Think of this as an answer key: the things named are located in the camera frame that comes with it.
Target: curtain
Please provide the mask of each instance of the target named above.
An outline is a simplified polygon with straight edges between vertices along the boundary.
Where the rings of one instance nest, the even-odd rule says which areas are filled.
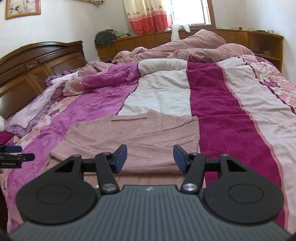
[[[135,34],[162,32],[171,27],[171,7],[166,0],[124,0],[128,20]]]

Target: pink blanket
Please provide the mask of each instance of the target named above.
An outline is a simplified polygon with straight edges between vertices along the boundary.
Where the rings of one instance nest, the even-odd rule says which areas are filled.
[[[129,55],[127,51],[118,53],[113,63],[128,63],[148,58],[166,58],[179,49],[202,48],[216,49],[226,44],[225,40],[214,32],[200,30],[196,34],[182,40],[172,41],[153,49],[145,50],[142,47],[134,49]]]
[[[177,58],[193,63],[215,63],[221,60],[242,55],[254,55],[247,47],[239,44],[224,44],[216,49],[180,49],[167,58]]]

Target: stuffed animal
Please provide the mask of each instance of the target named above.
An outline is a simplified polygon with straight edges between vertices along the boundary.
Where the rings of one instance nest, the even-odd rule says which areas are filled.
[[[179,36],[179,30],[184,29],[187,33],[190,33],[190,24],[189,23],[182,23],[179,21],[176,21],[173,25],[172,25],[172,36],[171,36],[171,41],[173,40],[180,40],[180,36]]]

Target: cabinet door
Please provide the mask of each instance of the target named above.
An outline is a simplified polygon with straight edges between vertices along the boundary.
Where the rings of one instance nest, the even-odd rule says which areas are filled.
[[[155,35],[143,36],[135,38],[136,47],[145,47],[147,49],[152,49],[156,47]]]
[[[34,68],[29,71],[29,76],[31,77],[33,84],[37,87],[40,93],[42,93],[46,88],[45,80],[50,76],[46,68],[43,66]]]
[[[191,30],[190,33],[187,33],[186,31],[179,31],[180,39],[185,39],[189,36],[195,35],[199,30]]]
[[[135,49],[135,40],[134,39],[127,39],[124,41],[119,41],[115,43],[116,51],[119,53],[120,51],[128,50],[133,51]]]
[[[155,34],[156,42],[158,44],[168,43],[168,42],[170,42],[171,35],[172,35],[171,32],[163,33],[163,34]]]
[[[235,43],[249,47],[248,33],[247,32],[235,32]]]
[[[235,43],[235,31],[220,31],[220,36],[225,39],[227,44]]]
[[[98,52],[98,56],[103,61],[107,59],[114,59],[114,57],[117,54],[115,44],[108,45],[102,49],[97,48],[97,52]]]
[[[0,88],[0,115],[7,119],[38,95],[39,91],[27,74],[8,82]]]
[[[210,30],[211,32],[214,32],[215,34],[220,36],[220,30]]]
[[[65,70],[74,70],[84,67],[86,64],[87,62],[81,53],[72,53],[48,62],[45,64],[45,68],[50,75],[60,76]]]

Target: picture frame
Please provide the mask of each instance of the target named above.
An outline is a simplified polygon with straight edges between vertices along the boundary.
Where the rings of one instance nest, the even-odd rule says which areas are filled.
[[[40,14],[40,0],[6,0],[5,19]]]

